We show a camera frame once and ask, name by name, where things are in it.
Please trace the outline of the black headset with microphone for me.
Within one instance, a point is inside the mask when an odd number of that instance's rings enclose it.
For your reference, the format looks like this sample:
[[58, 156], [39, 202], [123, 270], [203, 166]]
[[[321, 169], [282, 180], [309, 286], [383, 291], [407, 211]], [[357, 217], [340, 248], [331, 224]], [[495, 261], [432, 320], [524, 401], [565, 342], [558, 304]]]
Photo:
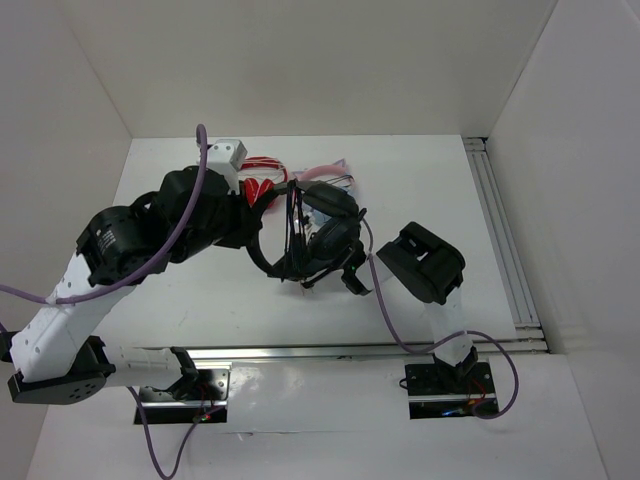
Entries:
[[333, 272], [354, 295], [370, 290], [357, 278], [367, 255], [360, 240], [366, 209], [345, 190], [324, 181], [290, 180], [276, 184], [253, 205], [262, 219], [272, 201], [285, 198], [283, 256], [271, 264], [264, 256], [259, 234], [246, 246], [253, 263], [270, 278], [314, 287]]

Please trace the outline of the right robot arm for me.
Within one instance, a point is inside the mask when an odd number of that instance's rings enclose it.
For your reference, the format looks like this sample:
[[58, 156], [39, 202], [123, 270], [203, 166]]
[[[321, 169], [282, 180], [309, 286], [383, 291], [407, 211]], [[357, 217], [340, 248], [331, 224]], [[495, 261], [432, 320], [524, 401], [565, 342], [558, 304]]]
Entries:
[[[478, 361], [473, 334], [463, 328], [461, 286], [466, 261], [462, 253], [420, 224], [410, 222], [376, 253], [359, 245], [355, 259], [357, 266], [369, 265], [371, 291], [395, 343], [413, 355], [432, 355], [440, 387], [448, 392], [460, 391], [469, 383]], [[417, 348], [401, 339], [383, 298], [380, 265], [424, 306], [431, 321], [432, 345]]]

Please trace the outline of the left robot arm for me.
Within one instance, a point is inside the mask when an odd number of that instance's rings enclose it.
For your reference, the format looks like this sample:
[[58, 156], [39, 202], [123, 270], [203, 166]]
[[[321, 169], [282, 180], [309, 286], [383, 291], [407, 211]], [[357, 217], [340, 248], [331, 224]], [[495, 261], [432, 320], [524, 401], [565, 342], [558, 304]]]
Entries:
[[96, 214], [41, 310], [22, 331], [1, 336], [1, 358], [16, 369], [8, 381], [13, 401], [71, 405], [105, 386], [141, 383], [189, 397], [199, 373], [184, 348], [107, 346], [94, 332], [146, 277], [210, 246], [244, 247], [260, 226], [245, 182], [233, 187], [195, 167]]

